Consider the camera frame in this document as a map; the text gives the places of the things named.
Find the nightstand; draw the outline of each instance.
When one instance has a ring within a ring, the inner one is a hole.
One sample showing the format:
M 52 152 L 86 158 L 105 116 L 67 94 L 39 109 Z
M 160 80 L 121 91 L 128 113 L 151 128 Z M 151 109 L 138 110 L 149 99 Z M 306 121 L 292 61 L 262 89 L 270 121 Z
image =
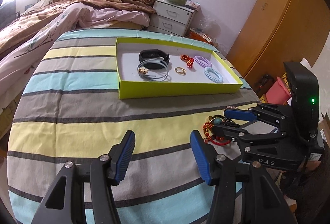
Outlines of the nightstand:
M 166 0 L 156 0 L 153 5 L 157 14 L 150 16 L 148 30 L 184 37 L 196 10 L 175 5 Z

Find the drawer handle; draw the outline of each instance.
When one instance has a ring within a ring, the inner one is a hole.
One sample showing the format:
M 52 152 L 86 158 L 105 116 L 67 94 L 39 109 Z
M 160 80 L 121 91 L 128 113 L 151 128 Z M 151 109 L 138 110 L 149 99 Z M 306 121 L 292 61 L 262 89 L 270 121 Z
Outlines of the drawer handle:
M 261 11 L 264 11 L 268 3 L 264 3 L 261 7 Z
M 163 25 L 164 25 L 165 28 L 168 28 L 168 29 L 172 29 L 173 28 L 173 25 L 172 24 L 168 24 L 168 23 L 163 22 Z
M 167 14 L 169 14 L 169 12 L 170 12 L 170 13 L 173 13 L 173 14 L 174 14 L 174 16 L 176 16 L 176 15 L 177 15 L 177 13 L 176 13 L 176 12 L 173 12 L 173 11 L 169 11 L 169 10 L 167 10 Z

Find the purple spiral hair tie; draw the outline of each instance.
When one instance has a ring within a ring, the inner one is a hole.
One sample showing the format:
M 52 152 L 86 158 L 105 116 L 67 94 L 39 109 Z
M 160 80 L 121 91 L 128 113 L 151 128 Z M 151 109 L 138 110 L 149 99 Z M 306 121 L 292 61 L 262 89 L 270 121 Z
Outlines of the purple spiral hair tie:
M 195 56 L 194 60 L 197 62 L 198 65 L 202 66 L 203 68 L 212 67 L 212 63 L 205 57 Z

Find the white drawer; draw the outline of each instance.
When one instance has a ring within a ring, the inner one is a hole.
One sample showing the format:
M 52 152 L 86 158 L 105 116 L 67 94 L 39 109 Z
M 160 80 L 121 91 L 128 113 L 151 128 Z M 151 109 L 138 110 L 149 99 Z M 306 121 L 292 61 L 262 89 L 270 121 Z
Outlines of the white drawer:
M 175 36 L 178 36 L 178 35 L 175 34 L 175 33 L 172 33 L 172 32 L 169 32 L 169 31 L 166 31 L 166 30 L 163 30 L 163 29 L 160 29 L 160 28 L 154 27 L 154 26 L 149 26 L 149 27 L 148 27 L 148 30 L 149 30 L 149 31 L 153 31 L 153 32 L 159 32 L 159 33 L 165 33 L 165 34 L 169 34 L 169 35 L 175 35 Z
M 161 15 L 168 19 L 173 19 L 185 25 L 188 24 L 192 15 L 191 12 L 161 2 L 155 2 L 153 8 L 156 10 L 157 15 Z
M 175 33 L 179 36 L 184 36 L 187 27 L 186 25 L 179 23 L 175 20 L 167 19 L 164 18 L 163 16 L 155 15 L 155 14 L 153 14 L 150 18 L 150 25 Z

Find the metal screw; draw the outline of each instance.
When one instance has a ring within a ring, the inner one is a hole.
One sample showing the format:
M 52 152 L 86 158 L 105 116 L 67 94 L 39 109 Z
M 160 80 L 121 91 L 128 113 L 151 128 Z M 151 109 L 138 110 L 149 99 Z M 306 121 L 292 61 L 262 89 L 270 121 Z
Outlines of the metal screw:
M 260 168 L 260 167 L 261 167 L 261 164 L 260 164 L 258 161 L 254 161 L 254 162 L 252 163 L 252 166 L 253 166 L 254 168 Z
M 223 154 L 218 154 L 217 155 L 217 160 L 218 161 L 224 161 L 226 159 L 226 156 L 224 156 Z
M 100 161 L 106 162 L 108 160 L 109 160 L 109 155 L 104 154 L 104 155 L 100 156 Z
M 68 161 L 65 163 L 65 168 L 71 168 L 73 166 L 73 162 L 72 161 Z

